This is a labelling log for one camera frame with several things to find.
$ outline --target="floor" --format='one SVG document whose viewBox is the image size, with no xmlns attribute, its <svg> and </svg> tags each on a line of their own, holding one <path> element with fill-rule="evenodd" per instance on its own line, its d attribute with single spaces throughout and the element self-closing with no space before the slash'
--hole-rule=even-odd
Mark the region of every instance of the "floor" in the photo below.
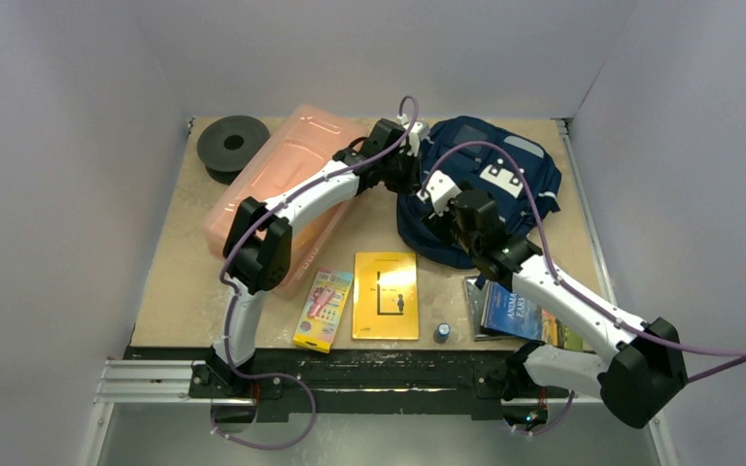
<svg viewBox="0 0 746 466">
<path fill-rule="evenodd" d="M 531 441 L 514 438 L 501 421 L 468 416 L 321 415 L 300 444 L 259 451 L 210 435 L 206 405 L 117 405 L 100 465 L 187 464 L 658 465 L 650 431 L 622 425 L 598 403 L 571 408 L 564 422 Z M 301 432 L 305 415 L 285 424 L 256 424 L 242 434 L 262 443 Z"/>
</svg>

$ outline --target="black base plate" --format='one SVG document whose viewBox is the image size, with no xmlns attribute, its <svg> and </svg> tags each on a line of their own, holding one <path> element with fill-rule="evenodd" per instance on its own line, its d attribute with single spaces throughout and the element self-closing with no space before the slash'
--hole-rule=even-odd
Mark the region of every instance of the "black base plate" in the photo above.
<svg viewBox="0 0 746 466">
<path fill-rule="evenodd" d="M 257 349 L 240 369 L 250 374 L 283 372 L 305 382 L 316 397 L 319 413 L 470 415 L 474 420 L 502 419 L 508 385 L 507 359 L 513 351 L 334 349 L 321 354 L 302 349 Z M 127 359 L 205 360 L 194 368 L 203 383 L 192 383 L 192 398 L 250 397 L 241 382 L 221 385 L 226 374 L 211 349 L 128 348 Z M 307 394 L 297 383 L 263 379 L 258 421 L 287 421 L 290 413 L 309 413 Z M 520 395 L 536 399 L 539 389 Z M 561 388 L 548 396 L 566 397 Z"/>
</svg>

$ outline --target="navy blue backpack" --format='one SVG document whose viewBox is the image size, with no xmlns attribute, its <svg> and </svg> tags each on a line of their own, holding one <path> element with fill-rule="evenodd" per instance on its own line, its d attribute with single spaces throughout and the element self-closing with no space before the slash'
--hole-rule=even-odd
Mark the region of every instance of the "navy blue backpack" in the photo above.
<svg viewBox="0 0 746 466">
<path fill-rule="evenodd" d="M 440 121 L 430 129 L 429 141 L 422 141 L 422 181 L 430 168 L 448 149 L 467 141 L 487 141 L 506 150 L 523 170 L 525 179 L 536 197 L 536 207 L 544 216 L 558 212 L 556 202 L 561 172 L 553 157 L 533 141 L 493 126 L 472 116 L 459 116 Z M 473 146 L 451 155 L 441 170 L 456 183 L 468 182 L 475 189 L 489 192 L 505 220 L 507 232 L 526 235 L 535 225 L 530 203 L 522 183 L 513 169 L 496 150 Z M 412 250 L 430 260 L 458 269 L 471 269 L 473 261 L 458 245 L 444 246 L 422 224 L 431 207 L 416 195 L 399 194 L 396 201 L 396 225 L 399 236 Z"/>
</svg>

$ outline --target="metal frame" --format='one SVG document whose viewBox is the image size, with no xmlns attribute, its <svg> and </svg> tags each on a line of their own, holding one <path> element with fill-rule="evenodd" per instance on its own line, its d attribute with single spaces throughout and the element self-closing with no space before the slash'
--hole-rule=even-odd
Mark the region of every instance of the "metal frame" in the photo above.
<svg viewBox="0 0 746 466">
<path fill-rule="evenodd" d="M 601 286 L 602 296 L 616 304 L 607 265 L 604 260 L 601 245 L 596 233 L 593 216 L 589 208 L 585 189 L 582 185 L 578 167 L 576 165 L 573 147 L 570 144 L 568 127 L 563 119 L 555 120 L 567 160 L 573 174 L 579 203 L 585 219 L 586 233 L 593 247 L 594 266 Z M 113 408 L 116 403 L 212 403 L 212 399 L 189 398 L 192 380 L 192 364 L 195 361 L 138 361 L 138 360 L 110 360 L 105 364 L 101 382 L 93 399 L 93 409 L 87 429 L 85 447 L 79 463 L 84 466 L 95 466 L 101 454 L 110 424 Z M 532 400 L 515 399 L 502 402 L 502 405 L 524 405 Z M 601 405 L 601 401 L 584 396 L 577 396 L 575 403 Z M 235 406 L 251 406 L 250 399 L 216 400 L 217 404 Z M 650 432 L 656 446 L 657 458 L 661 466 L 678 466 L 679 460 L 675 453 L 670 430 L 663 412 L 660 412 L 650 423 Z"/>
</svg>

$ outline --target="small bottle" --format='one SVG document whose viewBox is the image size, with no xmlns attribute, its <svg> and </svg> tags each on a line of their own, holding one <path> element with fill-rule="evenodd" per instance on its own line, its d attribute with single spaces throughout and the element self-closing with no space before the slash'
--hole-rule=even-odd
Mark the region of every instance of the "small bottle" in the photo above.
<svg viewBox="0 0 746 466">
<path fill-rule="evenodd" d="M 450 324 L 442 322 L 436 327 L 436 331 L 433 332 L 433 341 L 442 344 L 448 341 L 450 337 L 451 327 Z"/>
</svg>

